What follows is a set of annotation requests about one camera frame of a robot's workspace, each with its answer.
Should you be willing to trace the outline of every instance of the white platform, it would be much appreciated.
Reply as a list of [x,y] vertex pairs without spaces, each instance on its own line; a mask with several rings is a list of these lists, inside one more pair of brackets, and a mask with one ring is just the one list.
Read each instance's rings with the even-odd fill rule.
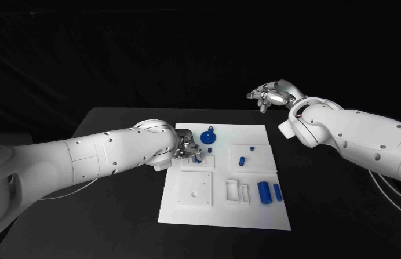
[[[216,135],[214,143],[204,145],[200,142],[200,134],[213,127]],[[248,145],[256,148],[265,148],[268,145],[268,138],[263,126],[255,125],[223,125],[223,124],[186,124],[177,123],[175,129],[188,129],[193,132],[194,142],[200,145],[204,155],[213,156],[213,168],[207,165],[193,169],[187,166],[187,162],[173,159],[173,166],[167,169],[164,192],[160,205],[158,222],[191,225],[212,225],[225,227],[243,227],[259,229],[291,230],[284,201],[278,202],[272,184],[278,183],[278,177],[271,160],[274,163],[271,149],[268,150],[268,161],[265,169],[256,169],[253,172],[233,172],[233,157],[245,155],[230,154],[232,145]],[[246,162],[256,161],[258,152],[246,154],[245,166],[240,170],[250,168]],[[200,206],[196,204],[197,192],[191,188],[180,186],[180,175],[183,172],[204,172],[210,173],[212,178],[212,204],[210,206]],[[226,203],[226,180],[237,181],[239,203]],[[256,183],[259,181],[268,182],[272,203],[261,204]],[[240,185],[246,185],[249,204],[243,204],[240,196]],[[187,198],[187,204],[178,205],[181,196]]]

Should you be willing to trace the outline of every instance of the black table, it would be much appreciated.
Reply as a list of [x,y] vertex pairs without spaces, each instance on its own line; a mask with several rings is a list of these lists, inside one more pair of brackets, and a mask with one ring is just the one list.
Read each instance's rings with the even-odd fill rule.
[[38,201],[20,215],[0,258],[256,258],[398,256],[401,212],[367,171],[328,146],[307,148],[276,129],[287,111],[95,108],[73,137],[175,123],[265,125],[291,231],[158,224],[165,171],[141,166],[100,178],[73,195]]

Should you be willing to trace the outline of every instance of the cable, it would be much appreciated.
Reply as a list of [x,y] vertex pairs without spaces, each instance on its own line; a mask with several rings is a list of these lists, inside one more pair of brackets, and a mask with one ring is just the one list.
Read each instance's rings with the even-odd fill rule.
[[57,199],[57,198],[66,197],[66,196],[72,195],[75,192],[77,192],[79,190],[85,189],[96,180],[98,179],[93,179],[82,188],[79,188],[76,191],[72,191],[69,194],[57,196],[57,197],[51,197],[51,198],[41,198],[38,200],[51,200],[51,199]]
[[389,186],[389,188],[392,189],[392,191],[401,196],[399,191],[390,186],[389,182],[386,181],[386,179],[382,177],[380,174],[379,174],[379,177],[382,178],[383,182],[386,183],[386,186]]
[[390,198],[386,196],[386,193],[383,192],[383,190],[382,190],[380,186],[377,185],[377,181],[376,181],[376,179],[375,179],[373,174],[372,174],[372,172],[370,172],[370,171],[369,171],[369,174],[370,174],[370,176],[372,176],[373,183],[376,184],[377,189],[380,190],[380,192],[382,192],[383,196],[386,197],[388,201],[392,203],[392,205],[395,206],[395,208],[401,211],[401,208],[399,208],[399,207],[398,207],[398,205],[393,203],[393,201],[390,200]]

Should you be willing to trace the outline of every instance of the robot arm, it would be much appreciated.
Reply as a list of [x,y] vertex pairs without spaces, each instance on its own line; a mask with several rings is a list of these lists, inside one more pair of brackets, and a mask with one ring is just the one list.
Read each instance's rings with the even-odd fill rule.
[[278,126],[285,138],[295,136],[310,148],[330,145],[346,160],[401,180],[399,121],[307,97],[284,80],[263,84],[246,97],[258,99],[262,113],[271,104],[289,109],[288,119]]
[[0,146],[0,231],[51,192],[142,164],[160,171],[173,158],[188,157],[201,160],[190,130],[160,120],[67,140]]

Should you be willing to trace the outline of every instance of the robotic hand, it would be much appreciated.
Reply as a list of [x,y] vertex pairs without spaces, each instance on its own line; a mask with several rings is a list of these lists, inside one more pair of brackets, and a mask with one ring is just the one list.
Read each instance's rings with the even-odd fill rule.
[[173,158],[188,157],[201,160],[191,131],[157,119],[67,140],[0,146],[0,231],[51,192],[142,164],[160,171]]
[[278,126],[287,139],[297,136],[310,148],[330,145],[346,160],[401,180],[399,121],[344,110],[331,101],[305,96],[284,80],[261,85],[246,97],[258,99],[261,113],[272,104],[289,109],[288,119]]

